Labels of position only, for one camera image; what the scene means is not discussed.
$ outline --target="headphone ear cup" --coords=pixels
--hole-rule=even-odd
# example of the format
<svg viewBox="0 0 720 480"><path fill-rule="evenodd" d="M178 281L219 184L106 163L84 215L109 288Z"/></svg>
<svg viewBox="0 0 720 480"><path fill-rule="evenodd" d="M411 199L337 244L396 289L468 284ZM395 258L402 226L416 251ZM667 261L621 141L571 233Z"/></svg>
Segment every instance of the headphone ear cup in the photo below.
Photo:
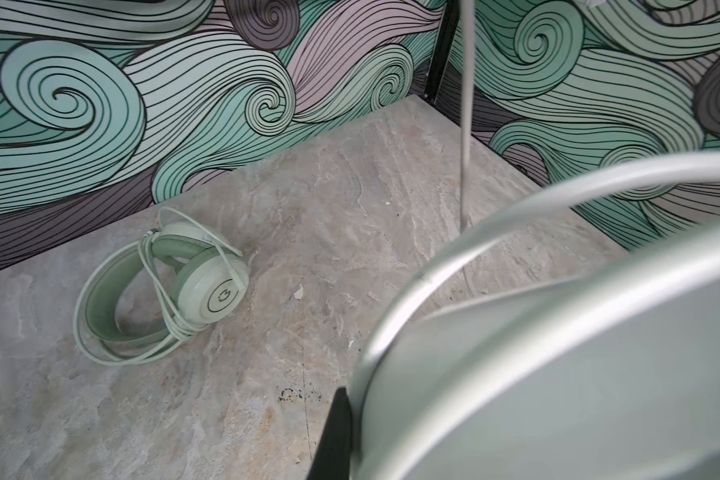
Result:
<svg viewBox="0 0 720 480"><path fill-rule="evenodd" d="M130 335L120 331L115 320L118 299L143 268L135 243L112 254L99 265L80 292L76 321L83 319L99 340L118 342L121 346L138 348L165 339L168 336L165 328L145 335Z"/></svg>
<svg viewBox="0 0 720 480"><path fill-rule="evenodd" d="M225 251L237 278L219 251L209 248L190 259L176 277L171 299L188 320L213 323L228 316L248 288L248 266Z"/></svg>
<svg viewBox="0 0 720 480"><path fill-rule="evenodd" d="M184 264L176 258L191 259L211 247L210 244L188 236L160 234L152 243L152 254L164 264L172 266L178 273L184 268Z"/></svg>
<svg viewBox="0 0 720 480"><path fill-rule="evenodd" d="M197 267L204 264L214 256L219 256L219 251L213 247L206 248L199 254L190 258L190 261L184 264L182 269L179 270L179 273L176 275L176 282L173 283L173 287L170 292L170 298L173 300L175 305L179 304L179 294L181 293L181 289L184 287L186 281L192 276L192 274L195 273Z"/></svg>

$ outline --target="teal swirl pattern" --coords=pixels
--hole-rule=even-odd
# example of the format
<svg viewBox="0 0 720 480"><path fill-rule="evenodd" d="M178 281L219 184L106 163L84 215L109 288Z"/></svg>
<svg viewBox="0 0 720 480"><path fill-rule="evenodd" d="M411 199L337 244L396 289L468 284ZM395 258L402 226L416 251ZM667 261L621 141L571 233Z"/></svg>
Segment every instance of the teal swirl pattern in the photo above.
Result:
<svg viewBox="0 0 720 480"><path fill-rule="evenodd" d="M0 268L399 100L444 4L0 0Z"/></svg>
<svg viewBox="0 0 720 480"><path fill-rule="evenodd" d="M517 4L480 0L476 84L491 97L534 97L562 82L584 42L584 23L576 7L558 0ZM527 5L524 12L521 6ZM461 30L451 61L461 70Z"/></svg>
<svg viewBox="0 0 720 480"><path fill-rule="evenodd" d="M101 185L125 165L144 133L144 104L134 84L78 44L19 44L4 56L0 91L28 122L67 132L53 142L0 145L0 214Z"/></svg>
<svg viewBox="0 0 720 480"><path fill-rule="evenodd" d="M539 184L658 154L720 149L717 0L476 5L475 136ZM543 27L524 32L536 24ZM564 41L572 33L574 47ZM538 55L521 56L527 46ZM462 49L457 32L438 93L438 108L456 121ZM522 68L547 76L518 74ZM576 211L635 248L720 215L720 183L655 185Z"/></svg>

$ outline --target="headphone headband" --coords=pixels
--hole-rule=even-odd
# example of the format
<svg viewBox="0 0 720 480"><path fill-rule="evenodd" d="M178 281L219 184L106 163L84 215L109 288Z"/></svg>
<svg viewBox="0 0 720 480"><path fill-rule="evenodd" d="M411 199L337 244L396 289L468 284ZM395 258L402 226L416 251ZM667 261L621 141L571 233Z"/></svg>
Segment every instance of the headphone headband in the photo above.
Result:
<svg viewBox="0 0 720 480"><path fill-rule="evenodd" d="M75 340L83 353L98 363L122 365L161 358L194 333L228 315L247 290L248 269L240 261L237 248L191 217L174 209L164 210L190 221L168 224L162 231L151 230L139 241L119 249L96 268L80 292L74 314ZM157 278L155 258L176 271L170 294ZM144 267L153 279L165 326L147 334L131 335L118 327L115 308L125 288ZM86 325L107 358L87 349L80 334L81 325ZM104 342L127 348L158 344L141 355L123 356Z"/></svg>

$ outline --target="white cable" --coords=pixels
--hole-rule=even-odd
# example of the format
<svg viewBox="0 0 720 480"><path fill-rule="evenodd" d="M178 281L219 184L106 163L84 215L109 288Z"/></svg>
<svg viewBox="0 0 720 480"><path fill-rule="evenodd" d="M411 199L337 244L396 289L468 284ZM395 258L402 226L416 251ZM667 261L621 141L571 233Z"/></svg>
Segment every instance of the white cable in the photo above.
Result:
<svg viewBox="0 0 720 480"><path fill-rule="evenodd" d="M108 357L108 359L101 358L100 356L93 353L91 350L88 349L87 345L83 341L82 335L80 333L80 318L82 315L80 315L80 308L82 307L81 301L83 299L83 293L88 291L88 287L90 282L93 278L96 277L96 274L98 273L98 270L94 272L94 274L88 279L86 282L83 293L80 294L80 298L77 299L77 305L75 307L75 315L74 315L74 322L72 325L72 332L75 338L75 342L77 343L77 347L83 352L83 354L88 357L89 359L93 360L96 363L99 363L101 365L106 366L118 366L118 365L135 365L135 364L142 364L142 363L148 363L152 362L154 360L158 360L163 358L168 353L175 350L179 345L181 345L184 342L187 342L189 340L192 340L192 337L198 333L203 331L204 329L208 328L209 323L204 322L194 322L192 320L189 320L184 317L184 315L179 310L178 306L173 302L173 300L170 298L170 295L166 291L165 287L163 286L163 283L160 282L160 278L157 275L157 268L154 261L154 255L152 254L152 236L156 234L158 231L161 231L163 229L163 220L162 220L162 213L163 210L168 210L170 212L173 212L174 214L178 214L179 216L182 216L189 220L192 224L198 226L201 228L203 232L208 234L212 240L208 242L209 244L213 245L218 251L219 255L221 255L222 260L227 265L227 268L230 270L230 275L232 276L232 281L235 282L238 289L242 289L244 285L241 284L240 276L235 272L235 270L232 268L232 264L230 263L229 259L226 257L226 253L222 249L222 246L229 249L232 253L238 256L242 256L242 252L235 248L232 245L229 245L223 238L221 238L219 235L214 234L211 230L209 230L207 227L202 225L197 220L193 219L191 216L186 215L176 209L170 208L168 206L164 206L160 208L160 210L157 213L157 224L159 229L158 230L150 230L146 234L144 234L137 242L134 242L133 244L130 244L128 246L125 246L123 249L118 250L115 252L115 254L111 255L109 258L106 259L106 261L102 264L108 264L110 260L118 255L120 255L123 251L136 247L136 250L138 251L139 258L141 259L141 263L144 265L144 270L146 270L147 274L152 279L153 286L155 287L155 293L157 294L157 300L160 303L160 311L163 314L163 321L166 324L166 328L168 329L168 336L166 336L165 339L163 339L161 342L159 342L157 345L152 347L151 349L147 350L144 353L141 353L137 356L125 356L121 355L115 351L113 351L111 348L108 347L108 345L101 339L96 338L96 342L98 343L99 347L102 349L104 354Z"/></svg>

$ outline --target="gray cable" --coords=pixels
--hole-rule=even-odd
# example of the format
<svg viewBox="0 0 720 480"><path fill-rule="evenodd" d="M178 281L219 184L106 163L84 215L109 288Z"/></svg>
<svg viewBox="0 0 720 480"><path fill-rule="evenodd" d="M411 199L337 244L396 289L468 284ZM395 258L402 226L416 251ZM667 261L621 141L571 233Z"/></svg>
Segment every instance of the gray cable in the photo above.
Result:
<svg viewBox="0 0 720 480"><path fill-rule="evenodd" d="M353 423L361 424L362 406L374 370L411 315L448 278L495 245L503 235L568 206L624 190L703 181L720 181L720 152L674 154L603 168L547 187L482 220L421 269L394 298L376 324L349 389Z"/></svg>
<svg viewBox="0 0 720 480"><path fill-rule="evenodd" d="M472 99L474 97L474 0L461 0L461 31L464 39L464 58L461 69L461 163L459 171L459 233L469 228L467 213L467 172L469 148L472 138ZM466 266L461 270L467 291L474 296L475 289L467 276Z"/></svg>

